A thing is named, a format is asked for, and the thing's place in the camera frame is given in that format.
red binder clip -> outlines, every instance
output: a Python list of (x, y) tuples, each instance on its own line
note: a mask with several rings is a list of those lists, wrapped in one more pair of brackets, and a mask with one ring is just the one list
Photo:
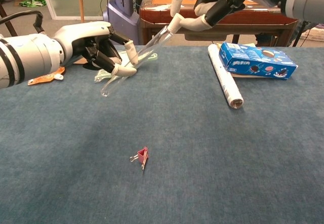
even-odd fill
[(148, 159), (148, 148), (144, 147), (143, 149), (137, 152), (137, 155), (130, 157), (131, 162), (135, 161), (136, 159), (138, 159), (138, 161), (142, 163), (142, 170), (144, 170), (146, 161)]

white paper roll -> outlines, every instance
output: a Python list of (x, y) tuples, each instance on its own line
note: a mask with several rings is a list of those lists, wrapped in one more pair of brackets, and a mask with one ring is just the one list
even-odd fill
[(208, 54), (211, 58), (212, 65), (216, 71), (216, 75), (227, 99), (228, 105), (234, 109), (242, 107), (244, 103), (243, 97), (241, 96), (232, 75), (224, 68), (223, 62), (219, 58), (219, 49), (216, 44), (208, 46)]

blue cardboard box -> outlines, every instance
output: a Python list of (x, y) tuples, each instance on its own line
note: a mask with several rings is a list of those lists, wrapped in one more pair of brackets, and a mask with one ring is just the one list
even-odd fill
[(287, 80), (298, 67), (284, 52), (269, 48), (223, 43), (219, 56), (236, 74)]

clear glass tube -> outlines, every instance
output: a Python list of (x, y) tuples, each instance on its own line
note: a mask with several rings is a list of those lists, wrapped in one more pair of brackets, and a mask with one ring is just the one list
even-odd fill
[[(128, 62), (125, 66), (133, 66), (139, 68), (147, 58), (154, 52), (156, 49), (161, 47), (165, 42), (167, 42), (173, 34), (165, 26), (158, 34), (156, 34), (138, 53), (138, 64), (133, 66)], [(101, 94), (103, 96), (109, 96), (114, 92), (119, 86), (127, 79), (128, 77), (119, 77), (113, 76), (106, 85), (101, 89)]]

green cloth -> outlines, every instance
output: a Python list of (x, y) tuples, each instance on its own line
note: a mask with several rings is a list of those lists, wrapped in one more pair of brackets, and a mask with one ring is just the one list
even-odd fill
[(24, 1), (20, 2), (19, 4), (20, 4), (20, 6), (23, 6), (23, 7), (35, 8), (35, 7), (39, 7), (39, 6), (45, 6), (46, 1), (45, 0), (24, 0)]

